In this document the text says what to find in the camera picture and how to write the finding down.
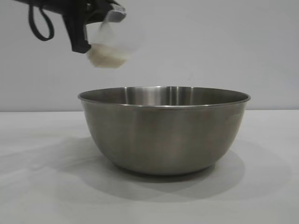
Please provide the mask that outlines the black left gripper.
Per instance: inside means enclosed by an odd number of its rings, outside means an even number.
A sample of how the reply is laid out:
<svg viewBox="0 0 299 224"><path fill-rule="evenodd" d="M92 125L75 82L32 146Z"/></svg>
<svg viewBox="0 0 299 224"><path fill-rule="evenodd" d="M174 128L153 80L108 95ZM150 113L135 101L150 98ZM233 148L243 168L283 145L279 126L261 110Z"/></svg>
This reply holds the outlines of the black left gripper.
<svg viewBox="0 0 299 224"><path fill-rule="evenodd" d="M21 3L32 4L55 13L66 13L64 24L70 39L73 52L84 54L89 51L86 34L86 23L97 23L107 20L108 22L121 22L126 16L126 9L116 1L111 0L21 0ZM76 11L76 8L87 12Z"/></svg>

